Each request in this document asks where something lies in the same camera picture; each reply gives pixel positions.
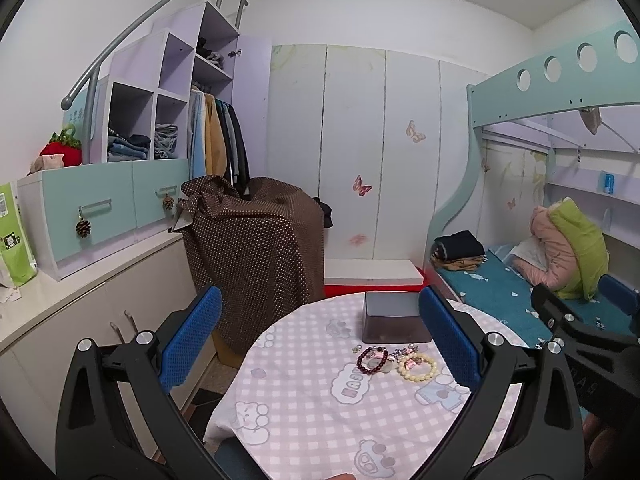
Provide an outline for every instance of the red bead bracelet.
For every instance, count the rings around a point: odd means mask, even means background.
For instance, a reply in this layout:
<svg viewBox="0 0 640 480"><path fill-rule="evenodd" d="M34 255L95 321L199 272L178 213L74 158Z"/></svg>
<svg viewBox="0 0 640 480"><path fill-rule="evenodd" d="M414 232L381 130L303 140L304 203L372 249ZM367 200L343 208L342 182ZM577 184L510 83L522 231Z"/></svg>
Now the red bead bracelet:
<svg viewBox="0 0 640 480"><path fill-rule="evenodd" d="M382 367L385 365L386 358L388 357L388 352L386 351L386 348L382 348L382 346L379 346L375 350L377 350L378 352L382 352L383 353L382 354L382 360L379 362L378 366L376 366L375 368L365 368L362 365L362 360L372 350L374 350L373 346L370 346L369 348L367 348L362 354L360 354L360 356L358 357L358 361L356 362L356 366L358 367L358 370L360 370L365 375L373 375L373 374L379 372L382 369Z"/></svg>

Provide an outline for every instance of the bunk bed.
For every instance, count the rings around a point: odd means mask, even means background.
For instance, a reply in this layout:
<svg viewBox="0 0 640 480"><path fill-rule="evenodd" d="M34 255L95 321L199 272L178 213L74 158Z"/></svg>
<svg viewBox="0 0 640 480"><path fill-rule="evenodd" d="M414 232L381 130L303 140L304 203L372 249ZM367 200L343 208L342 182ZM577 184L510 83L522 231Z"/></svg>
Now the bunk bed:
<svg viewBox="0 0 640 480"><path fill-rule="evenodd" d="M447 224L471 199L479 175L487 171L483 143L492 140L546 153L545 206L570 197L604 235L640 249L636 221L640 181L634 176L635 164L640 162L640 132L635 129L640 118L638 45L640 39L632 25L620 22L469 85L465 175L451 199L434 215L427 248L437 237L448 234ZM595 126L589 125L580 110L597 110L601 117ZM630 169L615 174L610 164L598 168L593 153L603 160L623 160ZM603 189L606 173L615 179L614 190ZM467 228L460 219L454 224ZM493 248L487 249L485 262L469 272L435 269L427 250L427 279L450 300L500 319L529 346L548 340L551 331L536 319L530 304L532 285L497 257ZM633 309L621 309L600 291L588 300L566 302L586 324L636 333Z"/></svg>

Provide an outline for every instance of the floor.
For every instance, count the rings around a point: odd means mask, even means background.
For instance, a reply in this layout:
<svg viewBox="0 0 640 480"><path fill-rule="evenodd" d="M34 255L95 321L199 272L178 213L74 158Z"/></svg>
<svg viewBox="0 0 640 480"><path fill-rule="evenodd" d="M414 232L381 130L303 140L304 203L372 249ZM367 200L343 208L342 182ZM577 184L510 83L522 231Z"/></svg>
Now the floor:
<svg viewBox="0 0 640 480"><path fill-rule="evenodd" d="M191 429L199 438L204 436L211 412L229 389L237 373L235 368L223 365L217 355L213 358L202 378L199 391L184 413ZM210 453L215 453L218 445L217 442L207 442L205 448Z"/></svg>

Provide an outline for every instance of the bracelet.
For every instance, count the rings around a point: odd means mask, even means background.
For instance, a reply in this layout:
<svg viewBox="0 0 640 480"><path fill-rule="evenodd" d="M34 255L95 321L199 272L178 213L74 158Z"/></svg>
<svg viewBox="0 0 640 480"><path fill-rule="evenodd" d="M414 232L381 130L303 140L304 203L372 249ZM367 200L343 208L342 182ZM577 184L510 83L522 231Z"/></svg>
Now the bracelet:
<svg viewBox="0 0 640 480"><path fill-rule="evenodd" d="M415 365L419 365L422 363L428 363L431 365L431 371L428 374L423 375L411 375L409 370L407 369L407 361L412 361L414 365L410 368L413 368ZM413 381L414 383L420 383L422 381L429 381L438 371L438 367L436 366L435 359L431 359L427 354L423 354L420 352L414 352L409 355L405 355L398 360L398 373L402 375L407 381Z"/></svg>
<svg viewBox="0 0 640 480"><path fill-rule="evenodd" d="M362 360L366 357L367 354L369 354L369 352L371 352L373 350L377 350L378 352L382 352L382 359L380 360L378 366L376 366L375 368L365 368L364 366L362 366ZM382 346L379 346L378 348L373 348L373 346L370 346L362 354L359 355L358 361L356 362L356 366L358 367L358 370L360 370L363 374L365 374L365 375L373 375L373 374L375 374L376 372L379 372L382 369L382 367L386 363L386 358L388 356L389 356L389 354L386 351L386 348L382 348Z"/></svg>

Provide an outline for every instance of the cabinet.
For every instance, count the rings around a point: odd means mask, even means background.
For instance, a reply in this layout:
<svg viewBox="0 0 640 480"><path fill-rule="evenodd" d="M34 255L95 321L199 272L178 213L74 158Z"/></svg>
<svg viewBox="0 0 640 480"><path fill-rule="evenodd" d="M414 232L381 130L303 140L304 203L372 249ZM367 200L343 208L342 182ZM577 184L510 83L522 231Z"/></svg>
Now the cabinet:
<svg viewBox="0 0 640 480"><path fill-rule="evenodd" d="M198 38L222 56L222 67L196 53ZM115 52L109 74L98 81L93 123L82 123L79 103L86 92L63 118L89 144L89 164L18 182L20 212L40 269L61 280L169 228L173 211L162 208L162 199L177 200L189 178L192 82L234 105L252 175L264 175L270 60L269 41L240 36L208 1L158 18L150 34ZM156 124L177 127L177 158L155 159ZM108 162L111 129L148 137L146 160ZM79 208L91 222L87 238L75 231Z"/></svg>
<svg viewBox="0 0 640 480"><path fill-rule="evenodd" d="M54 455L55 440L51 436L55 435L66 373L81 339L89 337L103 346L119 344L122 335L124 341L129 342L136 335L134 325L138 331L155 331L171 312L186 308L195 297L184 245L179 240L105 280L12 345L10 351L0 357L0 370L21 368L23 382L30 385L32 395L42 400L44 408L40 408L40 412L47 413L44 418L34 420L28 405L20 404L11 410L14 420L22 421L18 426L34 450L42 457ZM187 380L171 390L178 408L188 401L214 355L215 347L209 339ZM17 366L12 367L13 358ZM130 384L119 386L140 444L151 457L157 446ZM29 438L33 434L42 436L35 440Z"/></svg>

